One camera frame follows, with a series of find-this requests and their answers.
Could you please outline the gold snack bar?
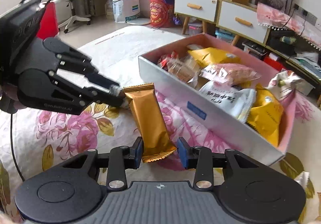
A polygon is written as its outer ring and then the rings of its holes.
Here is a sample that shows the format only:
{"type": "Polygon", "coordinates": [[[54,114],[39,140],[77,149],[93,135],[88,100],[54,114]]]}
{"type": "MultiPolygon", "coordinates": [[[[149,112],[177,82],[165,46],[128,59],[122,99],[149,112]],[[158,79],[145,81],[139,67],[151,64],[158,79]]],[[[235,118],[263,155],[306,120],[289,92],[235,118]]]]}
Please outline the gold snack bar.
{"type": "Polygon", "coordinates": [[[124,93],[143,138],[143,163],[155,162],[173,154],[176,147],[167,132],[154,84],[126,87],[124,93]]]}

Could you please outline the white black text packet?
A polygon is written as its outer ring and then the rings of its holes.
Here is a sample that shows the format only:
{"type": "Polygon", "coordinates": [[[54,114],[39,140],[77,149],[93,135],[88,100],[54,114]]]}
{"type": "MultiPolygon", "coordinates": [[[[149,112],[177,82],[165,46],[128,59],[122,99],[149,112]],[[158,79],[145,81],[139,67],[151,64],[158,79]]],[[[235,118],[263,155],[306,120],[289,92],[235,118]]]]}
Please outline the white black text packet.
{"type": "Polygon", "coordinates": [[[201,87],[199,92],[217,107],[242,123],[246,123],[250,109],[256,101],[255,89],[237,90],[215,81],[208,81],[201,87]]]}

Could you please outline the white shopping bag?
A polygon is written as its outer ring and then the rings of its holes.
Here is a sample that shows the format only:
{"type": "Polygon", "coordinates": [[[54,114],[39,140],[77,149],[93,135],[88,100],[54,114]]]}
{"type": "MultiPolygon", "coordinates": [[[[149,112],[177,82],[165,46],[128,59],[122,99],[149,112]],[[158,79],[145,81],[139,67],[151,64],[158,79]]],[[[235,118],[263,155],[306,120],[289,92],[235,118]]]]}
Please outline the white shopping bag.
{"type": "Polygon", "coordinates": [[[127,23],[140,17],[140,0],[113,0],[112,6],[116,23],[127,23]]]}

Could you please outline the white green patterned packet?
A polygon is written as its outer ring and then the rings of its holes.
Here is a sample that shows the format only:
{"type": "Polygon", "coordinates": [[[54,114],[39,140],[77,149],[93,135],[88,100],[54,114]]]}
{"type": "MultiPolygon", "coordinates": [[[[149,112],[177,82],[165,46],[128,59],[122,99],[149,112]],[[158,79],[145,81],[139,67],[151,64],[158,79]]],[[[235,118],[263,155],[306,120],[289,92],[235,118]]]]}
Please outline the white green patterned packet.
{"type": "Polygon", "coordinates": [[[284,70],[275,75],[266,87],[278,100],[284,100],[296,86],[304,80],[291,70],[284,70]]]}

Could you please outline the floral bed sheet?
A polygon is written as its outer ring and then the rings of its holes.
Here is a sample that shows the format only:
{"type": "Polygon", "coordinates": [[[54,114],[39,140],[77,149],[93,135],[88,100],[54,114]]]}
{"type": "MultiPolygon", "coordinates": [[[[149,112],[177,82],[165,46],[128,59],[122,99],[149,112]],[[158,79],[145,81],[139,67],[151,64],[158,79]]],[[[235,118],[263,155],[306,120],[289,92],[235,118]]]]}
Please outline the floral bed sheet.
{"type": "MultiPolygon", "coordinates": [[[[124,86],[141,83],[138,57],[180,40],[178,34],[147,27],[125,27],[83,44],[101,73],[124,86]]],[[[25,108],[1,112],[1,212],[19,223],[14,203],[23,179],[88,149],[101,153],[130,145],[139,135],[129,110],[92,104],[80,115],[25,108]]],[[[291,178],[308,172],[307,203],[301,223],[320,223],[320,109],[297,93],[292,137],[287,154],[274,169],[291,178]]]]}

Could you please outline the yellow snack bag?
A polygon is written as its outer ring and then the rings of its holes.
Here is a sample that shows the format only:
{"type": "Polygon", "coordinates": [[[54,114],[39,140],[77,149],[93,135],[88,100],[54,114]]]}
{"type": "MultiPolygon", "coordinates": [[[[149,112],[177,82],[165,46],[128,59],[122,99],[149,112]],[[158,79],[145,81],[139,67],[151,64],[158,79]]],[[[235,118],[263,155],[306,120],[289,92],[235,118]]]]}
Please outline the yellow snack bag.
{"type": "Polygon", "coordinates": [[[240,57],[218,48],[208,47],[187,52],[201,68],[212,64],[241,63],[240,57]]]}

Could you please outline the red cartoon barrel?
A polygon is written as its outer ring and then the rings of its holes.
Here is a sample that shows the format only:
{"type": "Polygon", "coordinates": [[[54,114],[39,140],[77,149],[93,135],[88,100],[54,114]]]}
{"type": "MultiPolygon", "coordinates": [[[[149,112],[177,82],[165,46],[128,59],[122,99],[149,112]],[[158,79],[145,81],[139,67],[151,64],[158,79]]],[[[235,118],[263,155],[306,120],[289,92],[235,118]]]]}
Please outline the red cartoon barrel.
{"type": "Polygon", "coordinates": [[[169,28],[173,22],[174,6],[164,0],[150,0],[151,26],[156,28],[169,28]]]}

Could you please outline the pink floral cloth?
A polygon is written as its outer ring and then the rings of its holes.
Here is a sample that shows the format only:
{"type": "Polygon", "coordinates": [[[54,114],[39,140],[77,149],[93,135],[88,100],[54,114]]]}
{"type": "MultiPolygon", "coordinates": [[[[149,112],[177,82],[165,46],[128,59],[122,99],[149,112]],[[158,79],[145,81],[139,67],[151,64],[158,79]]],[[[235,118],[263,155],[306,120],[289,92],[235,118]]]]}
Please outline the pink floral cloth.
{"type": "Polygon", "coordinates": [[[320,30],[301,17],[291,17],[262,3],[257,5],[258,24],[274,30],[288,29],[320,50],[320,30]]]}

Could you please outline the clear wrapped cream snack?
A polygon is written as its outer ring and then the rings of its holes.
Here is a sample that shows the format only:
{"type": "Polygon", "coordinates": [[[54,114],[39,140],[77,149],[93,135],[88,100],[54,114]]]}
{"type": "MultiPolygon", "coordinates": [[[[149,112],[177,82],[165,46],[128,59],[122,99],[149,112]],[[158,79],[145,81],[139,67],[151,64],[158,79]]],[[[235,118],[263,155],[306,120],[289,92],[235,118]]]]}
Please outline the clear wrapped cream snack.
{"type": "Polygon", "coordinates": [[[170,59],[168,62],[168,72],[190,87],[196,88],[200,72],[197,64],[191,68],[179,59],[170,59]]]}

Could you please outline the low wooden tv cabinet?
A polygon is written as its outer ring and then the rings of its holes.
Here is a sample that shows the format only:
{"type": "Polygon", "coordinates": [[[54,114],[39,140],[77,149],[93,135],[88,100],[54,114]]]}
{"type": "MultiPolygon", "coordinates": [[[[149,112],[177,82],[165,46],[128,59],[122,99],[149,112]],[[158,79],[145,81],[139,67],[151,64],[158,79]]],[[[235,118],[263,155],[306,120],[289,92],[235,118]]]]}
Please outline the low wooden tv cabinet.
{"type": "Polygon", "coordinates": [[[295,32],[271,28],[265,47],[279,55],[282,64],[312,85],[307,96],[320,108],[320,48],[295,32]]]}

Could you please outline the pink cardboard box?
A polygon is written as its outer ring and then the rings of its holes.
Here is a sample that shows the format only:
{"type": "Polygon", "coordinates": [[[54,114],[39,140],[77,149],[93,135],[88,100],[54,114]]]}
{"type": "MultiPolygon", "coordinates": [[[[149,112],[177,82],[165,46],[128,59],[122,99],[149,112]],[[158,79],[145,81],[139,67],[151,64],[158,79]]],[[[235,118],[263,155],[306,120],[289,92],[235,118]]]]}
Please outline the pink cardboard box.
{"type": "Polygon", "coordinates": [[[279,125],[279,145],[274,146],[246,123],[240,122],[220,107],[223,102],[233,103],[229,94],[203,94],[157,66],[157,61],[162,55],[175,51],[183,57],[187,53],[187,46],[192,44],[204,48],[215,47],[240,57],[244,65],[260,74],[260,78],[252,83],[253,87],[257,83],[266,87],[277,74],[274,68],[243,50],[208,34],[199,34],[182,38],[140,55],[138,64],[143,82],[153,83],[158,92],[189,113],[216,136],[247,156],[265,165],[272,165],[283,159],[292,135],[296,109],[295,93],[292,93],[283,105],[284,112],[279,125]]]}

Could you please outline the pink zip bag snack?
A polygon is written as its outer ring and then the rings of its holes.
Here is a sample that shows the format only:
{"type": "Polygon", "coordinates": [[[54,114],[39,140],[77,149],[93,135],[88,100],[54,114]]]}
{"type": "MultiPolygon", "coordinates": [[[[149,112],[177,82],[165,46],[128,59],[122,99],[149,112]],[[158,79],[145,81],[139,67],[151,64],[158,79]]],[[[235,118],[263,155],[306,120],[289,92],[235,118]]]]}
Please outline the pink zip bag snack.
{"type": "Polygon", "coordinates": [[[261,75],[253,68],[237,63],[211,64],[200,71],[200,77],[228,86],[257,80],[261,75]]]}

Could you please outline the wooden drawer cabinet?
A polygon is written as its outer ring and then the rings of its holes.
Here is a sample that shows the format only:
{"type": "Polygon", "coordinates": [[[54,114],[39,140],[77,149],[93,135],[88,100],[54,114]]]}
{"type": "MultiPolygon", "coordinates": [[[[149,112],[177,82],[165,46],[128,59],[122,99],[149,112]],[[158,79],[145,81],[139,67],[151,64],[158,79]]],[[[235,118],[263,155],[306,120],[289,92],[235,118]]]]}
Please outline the wooden drawer cabinet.
{"type": "Polygon", "coordinates": [[[270,29],[258,24],[256,9],[230,0],[175,0],[174,13],[185,17],[182,34],[186,33],[190,18],[202,21],[203,31],[208,24],[235,34],[234,44],[240,37],[263,45],[270,29]]]}

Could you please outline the red snack packet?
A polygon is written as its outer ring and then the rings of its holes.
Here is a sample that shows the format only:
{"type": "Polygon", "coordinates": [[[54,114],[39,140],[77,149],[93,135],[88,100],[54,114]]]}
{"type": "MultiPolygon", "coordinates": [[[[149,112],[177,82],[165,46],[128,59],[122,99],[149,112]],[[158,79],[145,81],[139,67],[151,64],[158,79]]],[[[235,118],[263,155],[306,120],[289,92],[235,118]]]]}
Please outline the red snack packet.
{"type": "Polygon", "coordinates": [[[162,55],[158,61],[157,61],[157,65],[161,68],[164,69],[165,71],[168,70],[168,62],[170,59],[178,59],[179,55],[178,53],[176,53],[175,51],[172,51],[170,54],[165,54],[162,55]]]}

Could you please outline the orange yellow snack pack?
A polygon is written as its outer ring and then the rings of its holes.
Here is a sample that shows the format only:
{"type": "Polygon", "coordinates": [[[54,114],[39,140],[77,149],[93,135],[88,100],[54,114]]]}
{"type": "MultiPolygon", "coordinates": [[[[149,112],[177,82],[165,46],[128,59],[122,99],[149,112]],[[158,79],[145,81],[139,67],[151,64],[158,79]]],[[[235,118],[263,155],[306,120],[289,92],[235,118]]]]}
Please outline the orange yellow snack pack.
{"type": "Polygon", "coordinates": [[[279,126],[283,106],[275,96],[262,85],[256,85],[256,101],[250,109],[247,124],[256,130],[270,144],[278,147],[279,126]]]}

